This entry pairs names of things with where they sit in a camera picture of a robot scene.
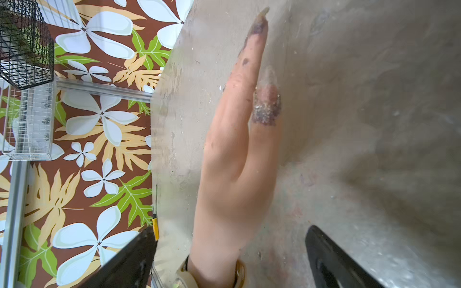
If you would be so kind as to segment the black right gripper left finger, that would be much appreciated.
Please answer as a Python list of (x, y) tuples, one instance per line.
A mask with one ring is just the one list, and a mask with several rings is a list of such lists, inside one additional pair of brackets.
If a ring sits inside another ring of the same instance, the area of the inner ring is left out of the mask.
[(81, 288), (145, 288), (157, 249), (152, 228), (144, 229)]

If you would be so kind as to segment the mannequin hand with painted nails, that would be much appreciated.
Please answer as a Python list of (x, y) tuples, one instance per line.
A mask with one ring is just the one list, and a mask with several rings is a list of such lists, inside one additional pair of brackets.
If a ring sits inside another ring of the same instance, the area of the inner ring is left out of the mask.
[(261, 69), (267, 13), (247, 33), (206, 136), (190, 256), (239, 259), (273, 200), (282, 97), (274, 70)]

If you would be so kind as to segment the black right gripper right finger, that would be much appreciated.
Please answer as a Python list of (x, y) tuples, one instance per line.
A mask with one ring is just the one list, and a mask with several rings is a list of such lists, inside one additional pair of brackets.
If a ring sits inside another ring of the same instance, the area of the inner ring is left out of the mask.
[(305, 244), (317, 288), (383, 288), (318, 226), (308, 229)]

